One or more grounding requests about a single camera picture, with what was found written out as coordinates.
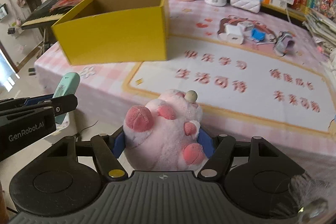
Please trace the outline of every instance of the blue object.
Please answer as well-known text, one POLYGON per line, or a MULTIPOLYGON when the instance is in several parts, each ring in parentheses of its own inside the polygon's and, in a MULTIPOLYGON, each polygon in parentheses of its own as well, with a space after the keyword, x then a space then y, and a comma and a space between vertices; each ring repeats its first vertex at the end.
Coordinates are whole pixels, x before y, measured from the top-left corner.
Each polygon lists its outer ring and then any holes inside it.
POLYGON ((199 128, 197 142, 203 146, 203 151, 208 159, 215 153, 212 138, 202 129, 199 128))
POLYGON ((52 97, 53 97, 53 94, 49 94, 49 95, 45 95, 45 96, 40 96, 40 97, 37 97, 37 98, 28 98, 25 101, 25 106, 36 105, 38 102, 49 100, 52 97))
POLYGON ((124 150, 125 150, 125 132, 122 131, 114 139, 114 146, 112 148, 112 153, 118 159, 124 150))
POLYGON ((251 36, 259 41, 265 39, 265 33, 257 30, 256 28, 252 29, 251 36))

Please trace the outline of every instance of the black wire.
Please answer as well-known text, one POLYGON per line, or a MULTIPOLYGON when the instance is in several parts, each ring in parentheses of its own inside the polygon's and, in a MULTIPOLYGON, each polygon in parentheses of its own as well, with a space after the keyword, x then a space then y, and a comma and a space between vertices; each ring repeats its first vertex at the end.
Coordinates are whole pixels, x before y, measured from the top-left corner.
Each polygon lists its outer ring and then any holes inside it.
POLYGON ((6 207, 7 210, 11 211, 12 213, 17 214, 17 211, 13 210, 12 208, 6 207))
POLYGON ((96 123, 98 123, 98 121, 97 122, 95 122, 93 125, 91 125, 91 126, 89 126, 89 127, 86 127, 86 128, 84 128, 84 129, 82 129, 80 132, 78 132, 78 134, 81 134, 85 129, 88 129, 88 128, 90 128, 90 127, 93 127, 93 126, 95 126, 96 125, 96 123))
POLYGON ((93 126, 95 126, 97 123, 98 123, 98 121, 99 120, 97 120, 93 125, 91 125, 91 126, 89 126, 89 127, 86 127, 86 128, 84 128, 84 129, 82 129, 80 132, 78 132, 76 135, 75 135, 75 137, 76 137, 76 141, 81 141, 82 140, 82 138, 81 138, 81 133, 85 130, 85 129, 88 129, 88 128, 90 128, 90 127, 93 127, 93 126))

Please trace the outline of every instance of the mint green object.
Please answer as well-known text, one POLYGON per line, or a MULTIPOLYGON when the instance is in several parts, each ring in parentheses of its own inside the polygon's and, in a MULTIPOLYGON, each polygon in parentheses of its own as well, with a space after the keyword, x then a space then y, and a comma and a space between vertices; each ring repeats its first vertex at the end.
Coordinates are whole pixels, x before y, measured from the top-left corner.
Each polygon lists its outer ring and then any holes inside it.
MULTIPOLYGON (((61 82, 59 82, 53 98, 60 97, 60 96, 65 96, 65 95, 68 95, 68 94, 75 94, 75 92, 76 92, 76 90, 79 86, 80 80, 81 80, 81 77, 79 76, 78 73, 68 72, 67 74, 65 74, 63 76, 61 82)), ((62 124, 65 116, 66 116, 66 113, 55 117, 56 123, 57 124, 62 124)))

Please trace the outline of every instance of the cartoon character print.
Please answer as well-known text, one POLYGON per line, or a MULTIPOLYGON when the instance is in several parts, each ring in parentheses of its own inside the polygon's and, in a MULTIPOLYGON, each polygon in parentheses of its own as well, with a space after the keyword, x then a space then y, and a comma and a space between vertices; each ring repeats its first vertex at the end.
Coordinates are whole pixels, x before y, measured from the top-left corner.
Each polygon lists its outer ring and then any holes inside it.
POLYGON ((231 25, 237 25, 239 22, 244 22, 244 21, 249 21, 251 22, 256 29, 258 29, 261 32, 266 33, 265 40, 270 41, 270 42, 276 42, 277 37, 275 33, 270 30, 266 25, 260 23, 257 20, 251 20, 248 18, 240 18, 236 17, 233 15, 230 15, 228 18, 223 18, 220 23, 219 23, 219 30, 217 32, 219 40, 225 41, 226 40, 226 35, 225 35, 225 25, 226 24, 231 24, 231 25))

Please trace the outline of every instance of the chinese characters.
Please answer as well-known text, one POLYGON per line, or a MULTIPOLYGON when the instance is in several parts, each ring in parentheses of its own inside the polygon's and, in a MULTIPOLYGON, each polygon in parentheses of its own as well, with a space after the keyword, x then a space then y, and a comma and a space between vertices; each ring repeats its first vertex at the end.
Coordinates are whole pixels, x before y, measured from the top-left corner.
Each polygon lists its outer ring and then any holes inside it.
MULTIPOLYGON (((198 52, 191 51, 191 50, 185 51, 184 57, 196 59, 198 57, 198 52)), ((215 56, 213 54, 205 53, 202 55, 201 61, 212 63, 214 59, 215 59, 215 56)), ((222 56, 221 58, 219 58, 218 62, 220 65, 226 66, 226 65, 231 64, 231 58, 222 56)), ((241 70, 245 70, 247 68, 247 63, 244 61, 238 60, 236 61, 236 67, 241 70)))
MULTIPOLYGON (((279 102, 285 102, 286 101, 285 95, 283 94, 283 92, 281 92, 279 90, 276 90, 273 95, 274 95, 274 100, 277 100, 279 102)), ((318 103, 316 103, 314 101, 311 101, 310 105, 309 105, 309 101, 306 98, 300 97, 300 100, 301 100, 301 106, 303 108, 309 109, 311 107, 312 111, 317 112, 317 113, 320 112, 320 106, 319 106, 318 103)), ((296 95, 289 94, 288 95, 288 101, 289 101, 289 104, 291 104, 291 105, 294 105, 294 106, 298 105, 298 100, 296 98, 296 95)))
MULTIPOLYGON (((184 79, 187 80, 189 79, 189 75, 190 75, 190 71, 187 69, 179 69, 176 72, 175 78, 180 78, 180 79, 184 79)), ((209 84, 211 80, 211 76, 209 73, 205 73, 205 72, 198 72, 195 74, 195 79, 194 82, 198 82, 200 84, 209 84)), ((220 88, 224 89, 226 87, 228 87, 229 85, 229 78, 228 77, 224 77, 224 76, 216 76, 215 80, 214 80, 214 84, 219 86, 220 88)), ((233 86, 233 90, 234 91, 238 91, 240 93, 244 93, 247 89, 247 84, 244 81, 238 81, 235 80, 232 82, 232 86, 233 86)))
MULTIPOLYGON (((270 72, 271 77, 273 77, 275 79, 278 79, 278 80, 281 79, 281 72, 279 72, 278 69, 272 69, 269 72, 270 72)), ((288 83, 293 83, 293 77, 288 73, 283 73, 283 80, 285 82, 288 82, 288 83)), ((309 90, 314 89, 314 86, 312 85, 312 83, 310 83, 310 82, 304 83, 301 78, 296 78, 295 79, 295 84, 299 85, 299 86, 302 86, 302 87, 306 86, 309 90)))

